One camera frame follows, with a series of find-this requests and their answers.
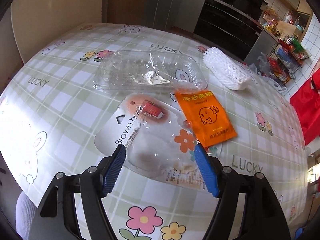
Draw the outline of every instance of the silver screw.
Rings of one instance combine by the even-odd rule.
[[[224,166],[222,168],[222,170],[225,172],[225,173],[230,173],[232,171],[232,169],[229,167],[229,166]]]
[[[63,177],[63,173],[62,172],[59,172],[56,174],[56,178],[57,179],[61,179]]]
[[[94,173],[97,171],[97,167],[96,166],[91,166],[89,169],[88,169],[89,173]]]
[[[263,179],[264,178],[264,175],[261,172],[257,172],[256,176],[257,176],[258,179]]]

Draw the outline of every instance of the gray fabric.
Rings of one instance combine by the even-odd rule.
[[[31,223],[36,210],[37,207],[22,191],[16,205],[16,230],[23,240],[28,240]]]

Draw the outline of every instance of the flower center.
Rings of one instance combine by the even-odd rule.
[[[146,223],[148,223],[148,221],[149,221],[149,219],[148,219],[146,216],[140,217],[140,222],[141,222],[142,224],[146,224]]]

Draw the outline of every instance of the blister packaging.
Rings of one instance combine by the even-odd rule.
[[[208,84],[196,61],[185,54],[112,51],[101,61],[93,86],[153,92],[202,90]]]
[[[96,135],[95,145],[108,156],[123,144],[124,166],[150,179],[206,191],[194,159],[197,143],[183,112],[155,98],[134,93]]]

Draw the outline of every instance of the yellow flower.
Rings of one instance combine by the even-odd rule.
[[[272,126],[269,122],[266,122],[266,127],[267,127],[268,131],[272,132]]]
[[[92,51],[92,52],[87,52],[83,57],[88,57],[88,58],[90,58],[90,57],[92,57],[92,56],[94,56],[94,55],[96,55],[96,53],[95,53],[94,51]]]
[[[179,226],[177,222],[172,222],[168,227],[161,228],[163,233],[163,240],[179,240],[182,237],[182,234],[186,231],[185,226]]]

